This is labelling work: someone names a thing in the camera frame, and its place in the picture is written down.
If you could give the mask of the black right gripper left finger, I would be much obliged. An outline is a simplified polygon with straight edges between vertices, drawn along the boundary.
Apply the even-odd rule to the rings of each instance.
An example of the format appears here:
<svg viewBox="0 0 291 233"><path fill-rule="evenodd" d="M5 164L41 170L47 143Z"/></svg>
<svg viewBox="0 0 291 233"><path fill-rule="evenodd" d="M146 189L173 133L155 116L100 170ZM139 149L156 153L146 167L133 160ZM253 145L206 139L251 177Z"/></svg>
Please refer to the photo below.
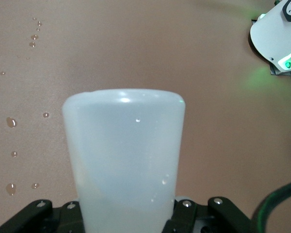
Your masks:
<svg viewBox="0 0 291 233"><path fill-rule="evenodd" d="M0 226L0 233L82 233L80 205L70 201L54 208L50 200L35 200Z"/></svg>

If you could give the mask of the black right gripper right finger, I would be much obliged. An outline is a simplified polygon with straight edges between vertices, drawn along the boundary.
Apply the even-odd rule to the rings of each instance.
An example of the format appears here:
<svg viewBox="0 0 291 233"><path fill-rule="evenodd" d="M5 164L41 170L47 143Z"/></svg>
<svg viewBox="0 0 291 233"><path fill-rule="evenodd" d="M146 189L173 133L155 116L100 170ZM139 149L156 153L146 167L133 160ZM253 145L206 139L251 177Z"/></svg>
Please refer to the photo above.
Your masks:
<svg viewBox="0 0 291 233"><path fill-rule="evenodd" d="M165 233L248 233L251 220L229 199L213 197L207 205L177 200Z"/></svg>

